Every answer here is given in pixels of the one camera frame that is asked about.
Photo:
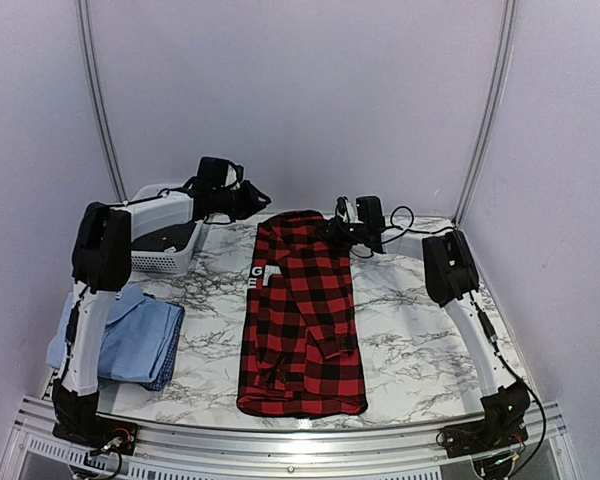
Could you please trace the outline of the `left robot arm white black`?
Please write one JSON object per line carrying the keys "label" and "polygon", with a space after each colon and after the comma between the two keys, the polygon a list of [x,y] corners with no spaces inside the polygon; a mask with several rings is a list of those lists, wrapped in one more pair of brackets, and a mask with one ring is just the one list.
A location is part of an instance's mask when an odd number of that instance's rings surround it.
{"label": "left robot arm white black", "polygon": [[270,203],[271,198],[248,180],[205,187],[193,180],[128,203],[87,206],[72,252],[73,303],[64,358],[52,390],[59,426],[86,445],[99,444],[106,436],[104,418],[97,414],[98,357],[115,294],[131,275],[132,242],[214,214],[244,220]]}

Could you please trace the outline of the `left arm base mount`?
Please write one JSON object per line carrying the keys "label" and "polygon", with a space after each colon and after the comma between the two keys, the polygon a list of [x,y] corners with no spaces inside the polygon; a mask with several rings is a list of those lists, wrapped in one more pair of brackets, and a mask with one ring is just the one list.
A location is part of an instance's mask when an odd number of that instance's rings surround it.
{"label": "left arm base mount", "polygon": [[57,421],[53,427],[54,437],[90,447],[100,453],[116,451],[132,455],[135,451],[139,426],[136,423],[96,416],[87,426],[71,427]]}

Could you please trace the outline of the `red black plaid shirt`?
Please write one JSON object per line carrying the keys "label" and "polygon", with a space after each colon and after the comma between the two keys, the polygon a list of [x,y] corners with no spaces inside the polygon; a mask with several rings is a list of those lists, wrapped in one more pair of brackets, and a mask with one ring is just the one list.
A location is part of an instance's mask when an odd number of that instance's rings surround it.
{"label": "red black plaid shirt", "polygon": [[313,210],[257,226],[236,405],[257,417],[360,415],[368,408],[347,248]]}

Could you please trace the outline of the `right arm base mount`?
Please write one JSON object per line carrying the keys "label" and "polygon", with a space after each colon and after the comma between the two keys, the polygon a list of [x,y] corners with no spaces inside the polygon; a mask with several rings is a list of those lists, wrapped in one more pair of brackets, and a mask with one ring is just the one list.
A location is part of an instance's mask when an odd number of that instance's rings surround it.
{"label": "right arm base mount", "polygon": [[520,445],[528,438],[524,423],[490,429],[484,421],[473,421],[444,426],[436,436],[436,443],[449,458],[457,458]]}

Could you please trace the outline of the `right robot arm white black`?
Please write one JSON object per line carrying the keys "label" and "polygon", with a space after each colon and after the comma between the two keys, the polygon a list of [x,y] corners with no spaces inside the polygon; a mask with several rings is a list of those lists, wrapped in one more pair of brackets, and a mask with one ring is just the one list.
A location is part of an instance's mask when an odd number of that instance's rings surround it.
{"label": "right robot arm white black", "polygon": [[482,446],[495,448],[514,429],[525,426],[531,399],[525,382],[503,358],[496,329],[483,307],[479,274],[466,237],[452,226],[437,231],[401,227],[394,236],[390,231],[333,218],[321,236],[332,244],[363,245],[378,254],[395,246],[397,253],[423,262],[427,295],[453,320],[478,375],[484,419],[476,425],[475,438]]}

